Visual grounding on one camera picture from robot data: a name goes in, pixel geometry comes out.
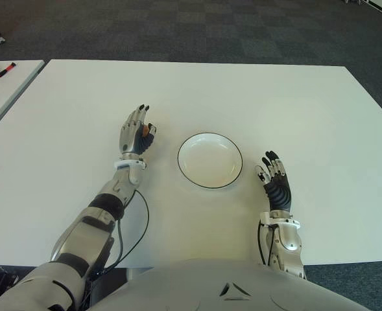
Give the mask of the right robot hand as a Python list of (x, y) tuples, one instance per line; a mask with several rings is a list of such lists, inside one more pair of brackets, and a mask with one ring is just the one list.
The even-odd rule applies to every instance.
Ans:
[(291, 189), (287, 172), (282, 160), (271, 151), (265, 152), (262, 162), (266, 170), (261, 165), (256, 165), (256, 174), (263, 183), (263, 188), (269, 199), (271, 211), (291, 211)]

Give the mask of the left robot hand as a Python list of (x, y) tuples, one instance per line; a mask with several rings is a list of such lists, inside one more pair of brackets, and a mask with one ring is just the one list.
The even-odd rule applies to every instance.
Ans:
[(143, 154), (153, 143), (155, 125), (145, 123), (149, 105), (140, 105), (127, 118), (121, 127), (119, 149), (124, 154)]

